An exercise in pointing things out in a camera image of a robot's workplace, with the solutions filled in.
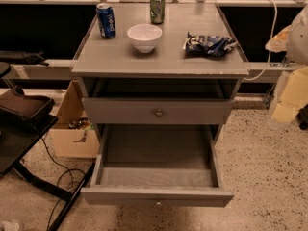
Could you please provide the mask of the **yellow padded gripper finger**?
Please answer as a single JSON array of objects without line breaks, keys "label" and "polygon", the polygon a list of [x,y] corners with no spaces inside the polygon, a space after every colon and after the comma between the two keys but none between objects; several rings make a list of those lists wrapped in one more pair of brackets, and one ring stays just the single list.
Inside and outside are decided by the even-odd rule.
[{"label": "yellow padded gripper finger", "polygon": [[282,29],[277,35],[267,42],[265,48],[274,53],[286,51],[286,44],[290,29],[291,26],[287,26]]}]

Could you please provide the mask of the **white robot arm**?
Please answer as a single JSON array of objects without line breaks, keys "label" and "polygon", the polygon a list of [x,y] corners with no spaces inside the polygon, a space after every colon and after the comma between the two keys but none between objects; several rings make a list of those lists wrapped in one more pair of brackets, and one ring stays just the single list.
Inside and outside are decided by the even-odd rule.
[{"label": "white robot arm", "polygon": [[274,53],[285,51],[290,61],[308,65],[308,5],[289,26],[271,38],[265,48]]}]

